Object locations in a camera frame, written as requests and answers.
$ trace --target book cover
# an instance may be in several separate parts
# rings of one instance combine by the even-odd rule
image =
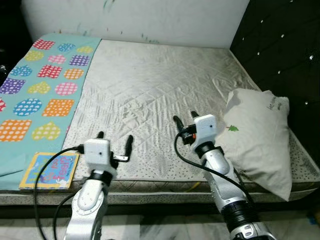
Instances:
[[[55,153],[38,152],[25,171],[19,189],[33,189],[37,176],[46,162]],[[79,159],[77,153],[63,153],[57,156],[43,171],[38,181],[39,189],[68,189],[75,173]]]

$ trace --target pillow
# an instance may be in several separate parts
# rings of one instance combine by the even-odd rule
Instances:
[[[286,201],[292,187],[288,114],[288,98],[238,88],[229,93],[226,125],[215,141],[235,169]]]

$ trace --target black cable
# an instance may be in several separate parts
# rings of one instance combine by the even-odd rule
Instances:
[[[179,133],[175,136],[174,144],[173,144],[173,145],[174,145],[174,151],[175,151],[175,153],[178,155],[178,157],[179,157],[182,161],[186,162],[187,164],[190,164],[190,165],[192,165],[192,166],[194,166],[194,167],[197,167],[197,168],[199,168],[199,169],[206,170],[206,171],[208,171],[208,172],[210,172],[210,173],[212,173],[212,174],[214,174],[214,175],[217,175],[217,176],[219,176],[220,178],[223,178],[224,180],[232,183],[233,185],[235,185],[236,187],[238,187],[242,192],[244,192],[244,194],[245,194],[246,198],[248,199],[249,203],[253,205],[254,201],[253,201],[253,199],[251,198],[249,192],[248,192],[244,187],[242,187],[239,183],[233,181],[232,179],[230,179],[229,177],[221,174],[221,173],[218,172],[218,171],[215,171],[215,170],[213,170],[213,169],[211,169],[211,168],[208,168],[208,167],[206,167],[206,166],[202,166],[202,165],[200,165],[200,164],[198,164],[198,163],[195,163],[195,162],[193,162],[193,161],[190,161],[190,160],[184,158],[184,157],[178,152],[178,149],[177,149],[177,141],[178,141],[178,138],[181,137],[181,134],[182,134],[182,133],[183,133],[183,132],[181,131],[181,132],[179,132]]]
[[[63,199],[63,201],[60,202],[60,204],[56,207],[56,210],[55,210],[55,213],[54,213],[54,216],[53,216],[53,222],[52,222],[52,229],[53,229],[53,237],[54,237],[54,240],[57,240],[57,230],[56,230],[56,227],[57,227],[57,218],[58,218],[59,211],[60,211],[62,205],[65,204],[65,202],[68,201],[70,198],[73,198],[75,195],[76,195],[76,193],[73,193],[73,194],[67,196],[67,197],[66,197],[65,199]]]
[[[44,240],[47,240],[46,238],[46,235],[45,233],[43,232],[42,230],[42,226],[41,226],[41,222],[40,222],[40,217],[39,217],[39,212],[38,212],[38,202],[37,202],[37,185],[38,185],[38,181],[40,179],[40,176],[41,174],[43,173],[43,171],[46,169],[46,167],[56,158],[58,157],[59,155],[65,153],[65,152],[68,152],[68,151],[76,151],[78,150],[79,148],[77,146],[75,147],[70,147],[70,148],[67,148],[67,149],[64,149],[60,152],[58,152],[57,154],[55,154],[54,156],[52,156],[46,163],[45,165],[41,168],[38,176],[36,177],[36,180],[35,180],[35,184],[34,184],[34,189],[33,189],[33,205],[34,205],[34,217],[35,217],[35,223],[36,223],[36,226],[38,227],[39,231],[40,231],[40,234],[42,236],[42,238]]]
[[[244,182],[242,181],[242,178],[241,178],[240,174],[238,173],[238,171],[235,169],[235,167],[233,167],[233,171],[234,171],[236,177],[239,179],[240,185],[244,188],[244,187],[245,187],[245,184],[244,184]]]

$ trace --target polka dot heart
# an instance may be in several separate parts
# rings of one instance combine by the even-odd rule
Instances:
[[[74,94],[77,91],[78,85],[74,82],[63,82],[55,87],[55,92],[61,96]]]
[[[60,128],[55,125],[53,121],[50,121],[49,123],[37,127],[32,132],[32,139],[33,140],[40,140],[40,139],[47,139],[47,140],[55,140],[60,135]]]
[[[84,74],[84,72],[85,71],[83,71],[80,68],[70,68],[70,69],[67,69],[63,75],[66,79],[75,80],[80,78]]]
[[[37,77],[39,78],[49,77],[52,79],[56,79],[57,77],[59,77],[61,70],[62,70],[62,67],[60,66],[51,66],[47,64],[41,68],[40,72],[37,74]]]
[[[61,45],[59,45],[58,49],[61,51],[61,52],[67,52],[71,49],[73,49],[76,45],[72,44],[72,43],[63,43]]]
[[[34,42],[32,47],[42,50],[49,50],[55,44],[54,41],[44,41],[42,39],[38,39]]]
[[[0,94],[16,94],[20,91],[26,80],[7,78],[0,87]]]
[[[90,46],[82,46],[76,49],[78,53],[84,53],[84,54],[89,54],[94,51],[94,49]]]
[[[37,98],[28,98],[15,105],[13,113],[24,117],[37,112],[42,106],[42,102]]]
[[[0,97],[0,112],[3,112],[6,108],[6,103]]]
[[[31,123],[31,120],[5,120],[0,125],[0,142],[20,142]]]
[[[10,74],[15,75],[15,76],[29,76],[32,73],[32,69],[30,67],[28,67],[28,65],[24,65],[24,66],[16,66],[14,67],[14,69],[12,69],[12,71],[10,72]]]
[[[63,64],[66,61],[66,58],[62,55],[51,55],[48,57],[48,61],[54,64]]]
[[[69,114],[74,103],[75,101],[72,99],[51,99],[45,107],[42,116],[65,117]]]
[[[46,94],[51,89],[50,85],[46,83],[45,81],[39,82],[35,85],[32,85],[28,88],[28,94]]]
[[[25,60],[33,62],[33,61],[38,61],[44,57],[44,53],[41,51],[28,51],[25,55]]]

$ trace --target teal blanket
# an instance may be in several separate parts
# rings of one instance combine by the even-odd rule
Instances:
[[[0,87],[0,190],[19,190],[37,152],[62,149],[100,38],[50,33]]]

